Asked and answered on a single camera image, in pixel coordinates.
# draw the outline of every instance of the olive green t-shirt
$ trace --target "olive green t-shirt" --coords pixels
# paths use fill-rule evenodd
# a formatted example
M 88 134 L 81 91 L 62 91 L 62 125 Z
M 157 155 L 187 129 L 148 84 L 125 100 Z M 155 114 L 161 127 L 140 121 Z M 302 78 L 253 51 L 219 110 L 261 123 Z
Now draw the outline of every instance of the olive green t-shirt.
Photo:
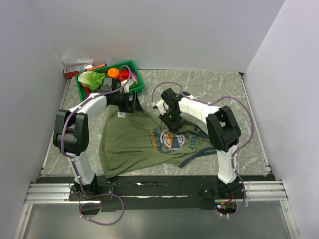
M 183 167 L 197 156 L 216 153 L 208 136 L 184 121 L 178 134 L 171 133 L 150 112 L 119 113 L 109 106 L 100 143 L 100 161 L 107 178 L 160 163 Z

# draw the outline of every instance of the gray wall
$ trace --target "gray wall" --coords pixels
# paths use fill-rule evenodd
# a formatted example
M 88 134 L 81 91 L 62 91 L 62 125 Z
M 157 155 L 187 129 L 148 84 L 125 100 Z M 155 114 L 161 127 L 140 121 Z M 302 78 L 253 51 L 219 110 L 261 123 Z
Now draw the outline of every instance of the gray wall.
M 286 0 L 244 76 L 272 170 L 303 239 L 318 238 L 319 4 Z
M 30 0 L 65 65 L 246 72 L 284 0 Z
M 24 0 L 0 7 L 0 234 L 13 237 L 40 173 L 65 86 L 63 64 Z

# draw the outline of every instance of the green basket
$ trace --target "green basket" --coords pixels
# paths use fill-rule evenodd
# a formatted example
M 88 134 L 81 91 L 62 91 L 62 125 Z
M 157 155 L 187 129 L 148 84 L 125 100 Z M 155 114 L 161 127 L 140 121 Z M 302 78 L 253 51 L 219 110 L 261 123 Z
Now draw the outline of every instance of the green basket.
M 143 88 L 144 88 L 144 83 L 143 83 L 143 80 L 136 68 L 136 65 L 134 63 L 134 61 L 124 61 L 124 62 L 121 62 L 121 63 L 117 63 L 117 64 L 114 64 L 114 65 L 111 65 L 111 66 L 104 66 L 104 67 L 101 67 L 101 68 L 97 68 L 97 69 L 94 69 L 93 71 L 97 72 L 97 73 L 103 73 L 103 71 L 106 69 L 106 72 L 110 69 L 110 68 L 117 68 L 119 69 L 120 66 L 122 65 L 128 65 L 135 73 L 137 79 L 138 79 L 138 86 L 135 87 L 135 88 L 132 88 L 130 89 L 130 95 L 133 94 L 133 91 L 137 91 L 138 93 L 142 93 L 143 92 Z M 79 75 L 81 74 L 77 74 L 75 76 L 75 81 L 76 81 L 76 85 L 78 87 L 78 91 L 79 91 L 79 96 L 80 96 L 80 100 L 81 102 L 85 100 L 85 95 L 86 95 L 86 92 L 85 90 L 83 89 L 83 87 L 81 86 L 81 83 L 78 81 L 78 78 L 79 78 Z

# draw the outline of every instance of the purple cable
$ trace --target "purple cable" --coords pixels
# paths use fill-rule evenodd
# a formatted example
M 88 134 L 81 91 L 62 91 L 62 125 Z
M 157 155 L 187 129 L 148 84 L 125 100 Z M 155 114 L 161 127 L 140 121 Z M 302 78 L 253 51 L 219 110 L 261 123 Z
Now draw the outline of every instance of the purple cable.
M 250 111 L 247 109 L 247 107 L 244 105 L 244 103 L 242 103 L 239 99 L 237 99 L 237 98 L 235 98 L 235 97 L 233 97 L 233 96 L 223 96 L 223 97 L 219 98 L 218 100 L 214 101 L 213 103 L 207 104 L 207 102 L 205 102 L 205 101 L 201 101 L 201 100 L 199 100 L 199 99 L 193 99 L 193 98 L 191 99 L 191 97 L 186 96 L 185 94 L 182 93 L 182 91 L 183 91 L 183 86 L 181 86 L 179 83 L 170 82 L 170 81 L 162 82 L 162 83 L 158 84 L 157 86 L 155 86 L 155 88 L 154 88 L 153 91 L 152 91 L 152 95 L 151 95 L 151 102 L 152 102 L 152 103 L 154 102 L 154 92 L 155 92 L 155 90 L 156 90 L 160 85 L 163 85 L 163 84 L 174 84 L 174 85 L 177 85 L 177 86 L 180 87 L 180 92 L 179 92 L 179 93 L 180 93 L 183 97 L 185 97 L 185 98 L 187 98 L 187 99 L 190 99 L 190 100 L 193 100 L 193 101 L 196 101 L 196 102 L 200 102 L 200 103 L 205 104 L 205 105 L 209 105 L 209 106 L 213 106 L 213 105 L 217 104 L 218 102 L 220 102 L 221 100 L 226 99 L 226 98 L 229 98 L 229 99 L 232 99 L 232 100 L 235 100 L 236 102 L 238 102 L 238 103 L 244 108 L 244 110 L 247 112 L 247 114 L 248 114 L 248 116 L 249 116 L 249 120 L 250 120 L 250 122 L 251 122 L 251 132 L 250 132 L 250 136 L 249 136 L 248 140 L 247 140 L 244 144 L 242 144 L 241 146 L 239 146 L 239 147 L 232 153 L 232 155 L 231 155 L 231 166 L 232 166 L 232 168 L 234 169 L 234 171 L 235 171 L 237 177 L 239 178 L 239 180 L 241 181 L 241 183 L 242 183 L 242 185 L 243 185 L 244 198 L 243 198 L 243 202 L 242 202 L 242 204 L 240 205 L 240 207 L 238 208 L 238 210 L 236 210 L 236 212 L 234 212 L 233 214 L 229 215 L 229 217 L 232 217 L 232 216 L 238 214 L 238 213 L 243 209 L 243 207 L 244 207 L 244 205 L 245 205 L 247 195 L 246 195 L 246 188 L 245 188 L 244 180 L 243 180 L 243 178 L 240 176 L 240 174 L 238 173 L 238 171 L 236 170 L 235 163 L 234 163 L 234 156 L 236 155 L 236 153 L 237 153 L 239 150 L 243 149 L 247 144 L 249 144 L 249 142 L 250 142 L 251 139 L 253 138 L 253 135 L 254 135 L 254 132 L 255 132 L 255 126 L 254 126 L 254 120 L 253 120 L 252 114 L 251 114 Z
M 131 69 L 130 69 L 129 66 L 127 66 L 127 65 L 122 65 L 122 66 L 119 68 L 119 70 L 120 70 L 122 67 L 126 67 L 126 68 L 128 69 L 128 71 L 129 71 L 129 77 L 128 77 L 128 79 L 129 79 L 129 78 L 131 77 Z M 120 91 L 121 89 L 123 89 L 123 88 L 128 84 L 128 82 L 129 82 L 129 81 L 127 80 L 123 86 L 119 87 L 118 89 L 116 89 L 116 90 L 114 90 L 114 91 L 110 91 L 110 92 L 98 94 L 98 95 L 96 95 L 96 96 L 94 96 L 94 97 L 106 96 L 106 95 L 109 95 L 109 94 L 118 92 L 118 91 Z M 83 207 L 84 205 L 100 205 L 100 204 L 98 204 L 98 203 L 85 203 L 85 204 L 81 205 L 80 208 L 79 208 L 80 216 L 83 217 L 84 219 L 87 219 L 87 220 L 89 220 L 89 221 L 91 221 L 91 222 L 93 222 L 93 223 L 95 223 L 95 224 L 98 224 L 98 225 L 110 226 L 110 225 L 113 225 L 113 224 L 117 223 L 117 222 L 122 218 L 122 216 L 123 216 L 123 214 L 124 214 L 124 210 L 125 210 L 123 200 L 122 200 L 119 196 L 117 196 L 117 195 L 115 195 L 115 194 L 112 194 L 112 193 L 99 194 L 99 195 L 94 195 L 94 196 L 88 195 L 88 194 L 85 192 L 85 190 L 84 190 L 84 187 L 83 187 L 83 184 L 82 184 L 82 179 L 81 179 L 81 176 L 80 176 L 80 174 L 79 174 L 79 171 L 78 171 L 78 169 L 77 169 L 77 167 L 76 167 L 76 165 L 75 165 L 74 158 L 73 158 L 71 155 L 66 154 L 65 151 L 64 151 L 64 138 L 65 138 L 66 128 L 67 128 L 67 126 L 68 126 L 68 124 L 69 124 L 69 121 L 70 121 L 71 117 L 72 117 L 76 112 L 78 112 L 79 109 L 81 109 L 86 103 L 88 103 L 88 102 L 89 102 L 90 100 L 92 100 L 92 99 L 93 99 L 93 97 L 88 97 L 86 100 L 84 100 L 73 112 L 71 112 L 71 114 L 70 114 L 70 115 L 68 116 L 68 118 L 66 119 L 66 121 L 65 121 L 65 123 L 64 123 L 63 131 L 62 131 L 61 152 L 62 152 L 62 154 L 63 154 L 64 156 L 66 156 L 66 157 L 68 157 L 68 158 L 71 159 L 72 166 L 73 166 L 73 168 L 74 168 L 74 171 L 75 171 L 76 176 L 78 177 L 79 184 L 80 184 L 80 187 L 81 187 L 81 191 L 82 191 L 84 197 L 86 197 L 86 198 L 88 198 L 88 199 L 92 199 L 92 198 L 96 198 L 96 197 L 113 196 L 113 197 L 116 197 L 116 198 L 118 198 L 118 199 L 120 200 L 120 202 L 121 202 L 121 204 L 122 204 L 122 212 L 121 212 L 120 216 L 119 216 L 114 222 L 112 222 L 112 223 L 100 223 L 100 222 L 97 222 L 97 221 L 95 221 L 95 220 L 93 220 L 93 219 L 91 219 L 91 218 L 88 218 L 88 217 L 84 216 L 84 215 L 81 213 L 81 209 L 82 209 L 82 207 Z

